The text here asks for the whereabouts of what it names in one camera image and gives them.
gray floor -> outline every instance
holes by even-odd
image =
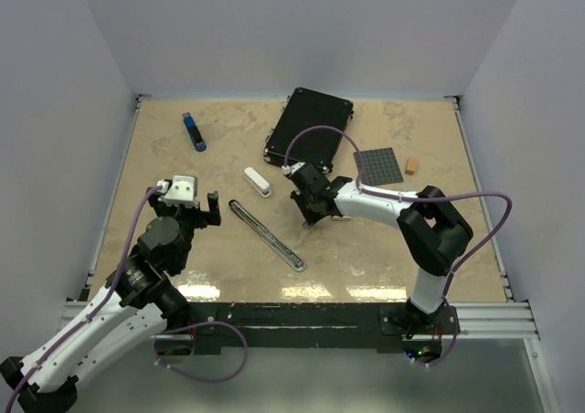
[[[225,375],[241,351],[192,357],[181,366]],[[228,383],[190,381],[153,366],[140,345],[98,376],[71,413],[538,413],[542,411],[521,341],[461,341],[426,372],[401,355],[324,349],[253,349]]]

beige table surface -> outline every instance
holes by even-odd
[[[449,102],[355,101],[347,132],[362,150],[392,146],[402,168],[419,159],[413,176],[394,190],[436,185],[446,194],[475,190],[459,127]],[[218,228],[196,230],[185,271],[173,283],[190,301],[221,302],[380,302],[403,301],[414,286],[417,265],[401,234],[379,223],[353,218],[324,219],[311,231],[289,198],[292,182],[262,159],[269,129],[278,121],[282,101],[145,101],[134,129],[112,213],[106,229],[91,295],[113,271],[133,212],[147,186],[173,175],[198,177],[198,199],[217,190],[222,214]],[[207,142],[196,153],[182,121],[190,111]],[[343,141],[333,176],[356,176],[353,149]],[[252,166],[272,185],[262,198],[244,179]],[[228,208],[236,198],[282,242],[308,263],[294,272]],[[486,233],[476,199],[457,202],[471,224],[473,243]],[[148,207],[136,236],[154,212]],[[504,302],[505,294],[491,244],[460,270],[450,291],[452,302]]]

orange block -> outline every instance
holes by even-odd
[[[417,159],[415,159],[414,157],[411,157],[406,162],[406,169],[404,170],[404,174],[413,175],[416,172],[418,165],[419,165],[419,161]]]

white wall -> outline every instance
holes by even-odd
[[[500,248],[564,412],[585,409],[584,94],[585,1],[518,0],[463,96],[484,187],[516,201]]]
[[[88,0],[157,96],[461,94],[515,0]]]
[[[85,0],[0,0],[0,34],[4,360],[44,343],[80,292],[133,93]]]

table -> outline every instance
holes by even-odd
[[[172,282],[193,302],[402,302],[414,287],[417,265],[401,234],[388,226],[353,218],[322,220],[311,232],[289,198],[292,182],[262,158],[266,136],[284,101],[144,101],[134,128],[112,212],[101,245],[90,296],[115,269],[138,201],[147,186],[173,175],[198,177],[198,199],[217,190],[218,228],[197,230],[185,271]],[[190,111],[207,142],[197,153],[182,121]],[[347,127],[362,150],[392,146],[402,166],[419,160],[394,190],[436,185],[446,194],[476,189],[463,138],[447,101],[355,101]],[[356,176],[353,149],[341,142],[332,177]],[[272,185],[262,198],[244,178],[255,168]],[[232,198],[246,207],[308,263],[293,271],[228,208]],[[473,243],[487,231],[477,199],[456,203],[474,230]],[[148,207],[136,236],[154,218]],[[487,244],[460,270],[452,302],[505,302],[494,249]]]

